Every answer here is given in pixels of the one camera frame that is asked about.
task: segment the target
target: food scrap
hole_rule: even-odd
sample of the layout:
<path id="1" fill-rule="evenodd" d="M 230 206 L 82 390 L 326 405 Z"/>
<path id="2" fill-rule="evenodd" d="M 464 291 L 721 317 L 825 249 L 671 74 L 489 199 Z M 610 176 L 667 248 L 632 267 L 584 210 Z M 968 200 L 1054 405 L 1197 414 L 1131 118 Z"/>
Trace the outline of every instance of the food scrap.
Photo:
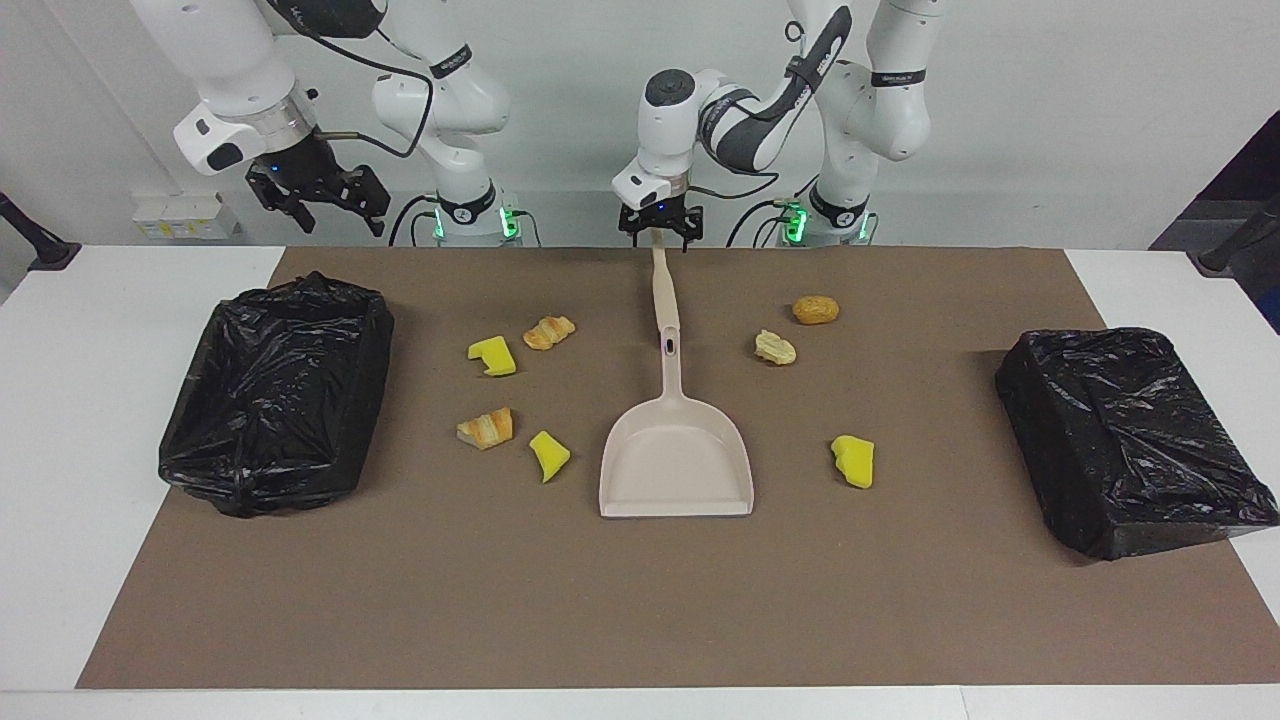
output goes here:
<path id="1" fill-rule="evenodd" d="M 796 361 L 796 348 L 777 333 L 760 331 L 755 336 L 755 354 L 774 365 L 790 365 Z"/>
<path id="2" fill-rule="evenodd" d="M 525 333 L 525 345 L 534 350 L 550 350 L 553 345 L 564 340 L 577 325 L 564 315 L 553 318 L 550 315 L 538 320 L 538 324 Z"/>
<path id="3" fill-rule="evenodd" d="M 836 469 L 844 473 L 845 480 L 859 488 L 872 487 L 872 456 L 876 443 L 854 436 L 840 436 L 831 443 L 836 455 Z"/>
<path id="4" fill-rule="evenodd" d="M 458 423 L 458 439 L 480 450 L 489 450 L 511 439 L 515 429 L 511 407 L 500 407 L 466 423 Z"/>
<path id="5" fill-rule="evenodd" d="M 571 455 L 568 448 L 561 445 L 547 430 L 534 436 L 534 439 L 529 441 L 529 447 L 538 456 L 538 464 L 543 466 L 544 483 L 554 478 L 556 473 L 559 473 L 559 469 L 568 462 Z"/>
<path id="6" fill-rule="evenodd" d="M 489 377 L 500 378 L 516 372 L 516 359 L 511 356 L 507 340 L 502 336 L 471 343 L 471 347 L 467 347 L 467 360 L 476 357 L 484 360 L 484 374 Z"/>
<path id="7" fill-rule="evenodd" d="M 820 325 L 840 315 L 840 304 L 826 295 L 805 295 L 791 305 L 791 314 L 801 325 Z"/>

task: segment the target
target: white table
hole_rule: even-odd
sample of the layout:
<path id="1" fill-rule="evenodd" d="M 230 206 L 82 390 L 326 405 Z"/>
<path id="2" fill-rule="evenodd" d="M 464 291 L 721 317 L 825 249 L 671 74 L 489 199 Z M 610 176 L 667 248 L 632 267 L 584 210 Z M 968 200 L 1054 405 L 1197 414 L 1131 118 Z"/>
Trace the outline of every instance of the white table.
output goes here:
<path id="1" fill-rule="evenodd" d="M 212 305 L 278 247 L 86 247 L 0 306 L 0 717 L 1071 719 L 1280 715 L 1280 685 L 74 691 L 164 498 L 156 446 Z M 1280 487 L 1280 337 L 1180 254 L 1069 251 L 1108 327 L 1167 334 Z M 1280 618 L 1280 530 L 1231 541 Z"/>

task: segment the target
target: sponge piece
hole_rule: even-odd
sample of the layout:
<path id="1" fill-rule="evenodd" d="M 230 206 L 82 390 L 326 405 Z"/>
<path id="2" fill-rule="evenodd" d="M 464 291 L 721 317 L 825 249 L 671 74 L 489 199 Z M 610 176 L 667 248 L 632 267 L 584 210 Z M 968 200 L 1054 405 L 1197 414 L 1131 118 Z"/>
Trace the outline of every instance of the sponge piece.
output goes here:
<path id="1" fill-rule="evenodd" d="M 876 443 L 854 436 L 840 436 L 831 443 L 831 451 L 836 454 L 836 469 L 845 474 L 849 484 L 859 488 L 872 487 L 872 456 L 876 452 Z"/>
<path id="2" fill-rule="evenodd" d="M 507 340 L 502 336 L 471 343 L 471 347 L 467 347 L 467 360 L 476 357 L 484 360 L 484 374 L 489 377 L 500 378 L 516 372 L 516 359 L 511 356 Z"/>
<path id="3" fill-rule="evenodd" d="M 538 456 L 538 464 L 543 466 L 544 483 L 554 478 L 556 473 L 559 473 L 559 469 L 568 462 L 568 448 L 561 445 L 547 430 L 534 436 L 534 439 L 529 441 L 529 447 L 534 450 L 534 455 Z"/>

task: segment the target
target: dustpan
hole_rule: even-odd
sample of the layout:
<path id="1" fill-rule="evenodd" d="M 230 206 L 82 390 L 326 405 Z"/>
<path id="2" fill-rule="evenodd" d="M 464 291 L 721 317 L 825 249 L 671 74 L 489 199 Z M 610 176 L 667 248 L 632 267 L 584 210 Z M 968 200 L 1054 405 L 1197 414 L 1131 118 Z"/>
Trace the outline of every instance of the dustpan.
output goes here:
<path id="1" fill-rule="evenodd" d="M 653 305 L 662 395 L 613 424 L 600 465 L 600 515 L 748 515 L 755 501 L 746 446 L 728 415 L 685 396 L 680 311 L 659 231 L 653 232 Z"/>

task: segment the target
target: black garbage bag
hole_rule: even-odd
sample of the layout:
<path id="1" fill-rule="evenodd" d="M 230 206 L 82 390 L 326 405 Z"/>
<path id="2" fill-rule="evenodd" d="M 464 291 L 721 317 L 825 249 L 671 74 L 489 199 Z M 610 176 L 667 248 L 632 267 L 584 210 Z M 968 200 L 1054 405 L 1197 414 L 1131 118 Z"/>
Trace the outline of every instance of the black garbage bag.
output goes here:
<path id="1" fill-rule="evenodd" d="M 381 293 L 320 273 L 224 300 L 160 442 L 160 477 L 239 518 L 349 493 L 393 325 Z"/>
<path id="2" fill-rule="evenodd" d="M 1115 560 L 1280 524 L 1165 336 L 1036 331 L 996 373 L 1044 523 Z"/>

